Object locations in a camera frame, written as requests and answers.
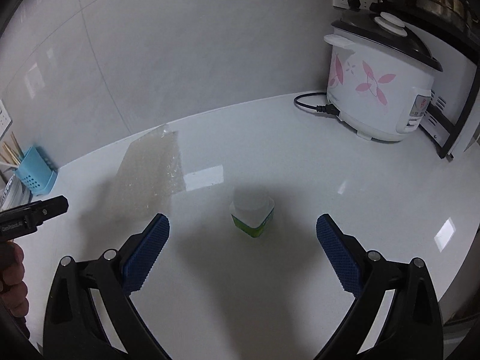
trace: blue plastic basket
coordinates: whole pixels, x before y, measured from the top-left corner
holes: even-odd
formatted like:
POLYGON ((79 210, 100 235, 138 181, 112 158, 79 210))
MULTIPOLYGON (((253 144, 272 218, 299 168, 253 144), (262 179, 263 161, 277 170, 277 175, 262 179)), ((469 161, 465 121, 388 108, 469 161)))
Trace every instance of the blue plastic basket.
POLYGON ((49 168, 33 146, 26 152, 15 174, 36 196, 49 193, 57 179, 57 173, 49 168))

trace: power cord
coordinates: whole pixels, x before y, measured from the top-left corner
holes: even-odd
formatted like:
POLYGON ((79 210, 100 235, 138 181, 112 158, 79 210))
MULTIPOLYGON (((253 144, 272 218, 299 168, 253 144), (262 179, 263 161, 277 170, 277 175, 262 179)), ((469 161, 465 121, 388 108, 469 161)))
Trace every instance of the power cord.
POLYGON ((294 102, 295 105, 298 105, 299 107, 313 109, 313 110, 315 110, 317 112, 321 112, 323 114, 329 114, 329 115, 335 115, 335 116, 340 115, 340 111, 333 104, 310 105, 310 104, 305 104, 305 103, 299 102, 299 99, 301 99, 303 97, 320 96, 320 95, 326 95, 326 94, 327 94, 327 92, 304 93, 304 94, 301 94, 301 95, 295 97, 293 99, 293 102, 294 102))

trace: hand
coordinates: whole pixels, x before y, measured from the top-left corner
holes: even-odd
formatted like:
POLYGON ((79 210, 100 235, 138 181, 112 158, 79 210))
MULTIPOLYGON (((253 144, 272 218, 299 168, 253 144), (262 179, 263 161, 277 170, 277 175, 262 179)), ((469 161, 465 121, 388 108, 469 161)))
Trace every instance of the hand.
MULTIPOLYGON (((23 250, 16 243, 11 243, 15 248, 15 263, 5 269, 1 275, 3 282, 11 286, 8 292, 0 294, 5 306, 14 317, 25 317, 28 313, 27 286, 23 282, 25 268, 23 262, 23 250)), ((3 283, 0 282, 0 291, 3 290, 3 283)))

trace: transparent plastic sheet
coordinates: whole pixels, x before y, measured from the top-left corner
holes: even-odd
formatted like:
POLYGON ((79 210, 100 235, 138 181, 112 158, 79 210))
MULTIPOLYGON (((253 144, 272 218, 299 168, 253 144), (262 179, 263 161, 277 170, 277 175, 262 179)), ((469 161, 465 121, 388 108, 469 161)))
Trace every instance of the transparent plastic sheet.
POLYGON ((178 132, 162 125, 130 144, 107 193, 106 212, 128 220, 170 211, 170 197, 185 190, 178 132))

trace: white rice cooker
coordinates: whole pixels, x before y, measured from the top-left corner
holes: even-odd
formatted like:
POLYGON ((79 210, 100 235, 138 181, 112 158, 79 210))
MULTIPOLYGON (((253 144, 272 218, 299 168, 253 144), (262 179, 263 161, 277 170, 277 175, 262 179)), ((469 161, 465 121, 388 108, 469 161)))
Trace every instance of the white rice cooker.
POLYGON ((338 118, 370 140, 398 141, 417 129, 431 99, 434 71, 426 45, 397 17, 345 11, 334 33, 327 99, 338 118))

